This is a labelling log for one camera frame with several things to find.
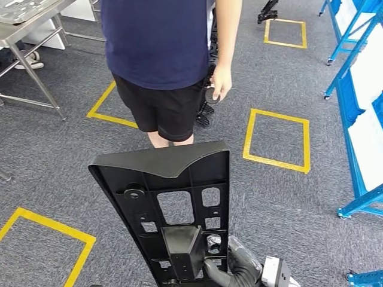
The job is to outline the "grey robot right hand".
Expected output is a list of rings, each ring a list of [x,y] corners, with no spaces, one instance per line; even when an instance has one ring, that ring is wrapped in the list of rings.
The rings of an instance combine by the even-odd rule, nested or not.
[[[236,236],[228,237],[227,263],[230,273],[218,269],[211,259],[204,268],[213,282],[223,287],[255,287],[261,285],[262,265]]]

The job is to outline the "person's left hand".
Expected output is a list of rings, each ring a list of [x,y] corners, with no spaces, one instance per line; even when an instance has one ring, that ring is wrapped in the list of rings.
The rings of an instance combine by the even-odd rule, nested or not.
[[[224,99],[232,87],[231,66],[229,64],[218,63],[213,76],[211,78],[214,92],[213,100]]]

